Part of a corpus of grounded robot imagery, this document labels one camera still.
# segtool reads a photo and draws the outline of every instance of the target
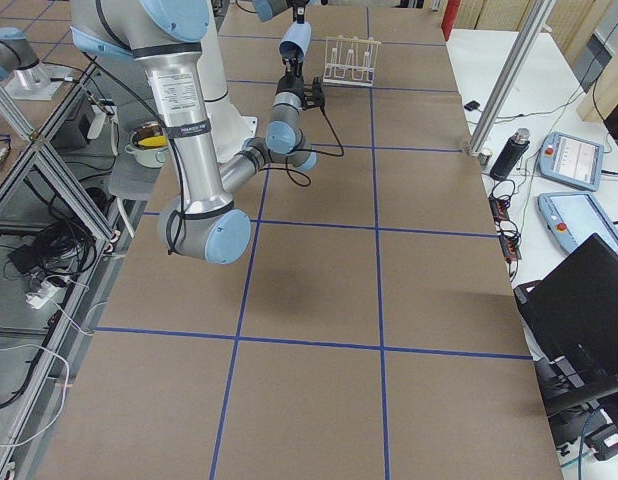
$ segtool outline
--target white desk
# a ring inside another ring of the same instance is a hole
[[[448,49],[463,103],[476,100],[481,104],[480,109],[484,108],[515,38],[515,32],[453,31]],[[551,111],[567,103],[570,98],[573,98],[571,95],[574,92],[582,92],[577,79],[551,36],[543,33],[520,72],[500,116]],[[611,148],[611,153],[605,155],[603,169],[618,171],[618,148],[611,136],[607,135],[604,125],[583,122],[576,112],[582,98],[584,98],[583,95],[567,106],[562,116],[563,109],[560,109],[551,115],[534,115],[494,125],[485,143],[485,147],[489,147],[494,156],[485,171],[489,171],[507,138],[521,127],[531,130],[531,145],[526,155],[523,156],[523,160],[531,157],[528,163],[530,169],[534,165],[535,155],[533,157],[532,155],[541,146],[545,136],[551,131],[559,131],[608,145],[607,149]],[[480,113],[465,111],[465,116],[469,129],[473,130],[475,124],[472,122],[478,121]],[[486,176],[483,178],[485,188],[489,191],[493,181]],[[509,178],[517,185],[521,185],[525,180],[516,168]],[[513,197],[509,214],[512,220],[522,228],[522,260],[518,265],[518,274],[514,284],[544,278],[566,257],[566,253],[551,237],[541,219],[536,206],[536,197],[542,192],[570,190],[572,189],[569,187],[536,176],[533,179],[528,177],[522,184],[519,194]],[[502,185],[497,193],[509,193],[510,191],[509,186]],[[603,176],[595,196],[608,216],[612,220],[618,220],[618,177]],[[527,199],[528,205],[523,216]],[[566,480],[577,478],[576,466],[564,468],[563,474]],[[583,477],[588,480],[618,479],[618,456],[606,462],[585,459]]]

